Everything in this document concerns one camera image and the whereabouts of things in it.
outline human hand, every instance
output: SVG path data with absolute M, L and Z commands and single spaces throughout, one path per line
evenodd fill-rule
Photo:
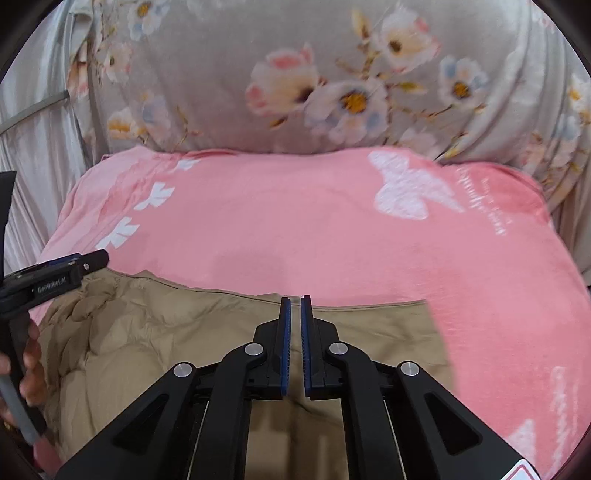
M 39 338 L 39 327 L 31 322 L 29 326 L 29 340 L 23 354 L 23 363 L 27 369 L 24 378 L 21 381 L 19 390 L 22 397 L 27 401 L 30 407 L 37 407 L 47 399 L 47 384 L 45 382 L 45 370 L 39 363 L 41 359 L 41 345 L 37 341 Z M 10 373 L 10 360 L 6 355 L 0 353 L 0 375 Z M 7 405 L 0 397 L 0 419 L 15 425 L 14 418 Z

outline pink fleece blanket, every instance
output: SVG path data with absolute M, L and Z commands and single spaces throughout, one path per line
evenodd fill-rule
M 456 394 L 549 478 L 591 422 L 591 302 L 539 188 L 411 151 L 113 155 L 70 193 L 40 260 L 319 305 L 427 299 Z

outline yellow flower center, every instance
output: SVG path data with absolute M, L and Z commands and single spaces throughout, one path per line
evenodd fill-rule
M 398 40 L 392 40 L 388 46 L 393 53 L 400 53 L 402 50 L 402 44 Z
M 453 84 L 453 94 L 456 98 L 460 100 L 464 100 L 472 96 L 470 87 L 466 85 L 464 82 L 456 82 Z
M 142 2 L 138 7 L 138 17 L 144 18 L 152 7 L 152 2 Z
M 569 97 L 571 97 L 575 102 L 577 102 L 578 100 L 581 100 L 582 95 L 581 92 L 579 92 L 578 90 L 571 88 L 569 90 Z
M 368 107 L 368 97 L 363 92 L 353 90 L 340 98 L 340 104 L 351 113 L 362 113 Z
M 131 125 L 123 120 L 113 119 L 109 122 L 109 130 L 115 130 L 116 132 L 126 133 L 131 132 Z
M 582 124 L 584 124 L 584 125 L 591 124 L 591 111 L 589 111 L 589 109 L 585 109 L 581 113 L 579 113 L 579 117 L 581 119 Z

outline white butterfly print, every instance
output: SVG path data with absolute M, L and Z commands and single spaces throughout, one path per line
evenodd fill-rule
M 424 199 L 455 212 L 464 212 L 454 198 L 453 190 L 443 180 L 426 170 L 410 169 L 407 156 L 374 151 L 368 158 L 384 178 L 384 186 L 376 194 L 374 202 L 379 212 L 409 220 L 425 220 L 429 211 Z

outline floral pillow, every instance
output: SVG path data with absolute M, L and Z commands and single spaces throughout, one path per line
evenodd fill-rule
M 95 158 L 394 145 L 511 164 L 554 208 L 591 151 L 589 76 L 530 0 L 84 1 L 69 90 Z

